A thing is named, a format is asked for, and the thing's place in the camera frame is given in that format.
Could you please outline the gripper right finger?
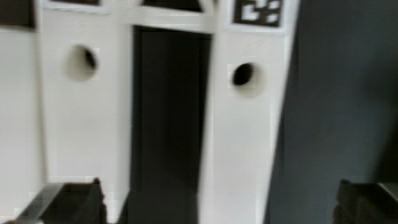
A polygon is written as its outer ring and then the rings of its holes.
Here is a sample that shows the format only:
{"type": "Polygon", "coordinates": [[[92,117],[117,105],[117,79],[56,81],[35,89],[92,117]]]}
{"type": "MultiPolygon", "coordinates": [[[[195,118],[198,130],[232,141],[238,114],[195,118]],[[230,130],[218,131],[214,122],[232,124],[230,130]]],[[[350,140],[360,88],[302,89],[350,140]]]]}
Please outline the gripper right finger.
{"type": "Polygon", "coordinates": [[[341,181],[332,224],[398,224],[398,183],[341,181]]]}

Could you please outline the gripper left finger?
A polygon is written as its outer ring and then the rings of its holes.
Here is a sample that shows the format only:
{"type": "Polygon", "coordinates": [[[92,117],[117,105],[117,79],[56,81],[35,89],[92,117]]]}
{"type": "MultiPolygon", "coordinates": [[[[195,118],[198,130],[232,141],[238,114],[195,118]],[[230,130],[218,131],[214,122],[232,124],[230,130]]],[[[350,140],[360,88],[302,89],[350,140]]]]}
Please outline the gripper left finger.
{"type": "Polygon", "coordinates": [[[99,179],[44,186],[10,224],[108,224],[99,179]]]}

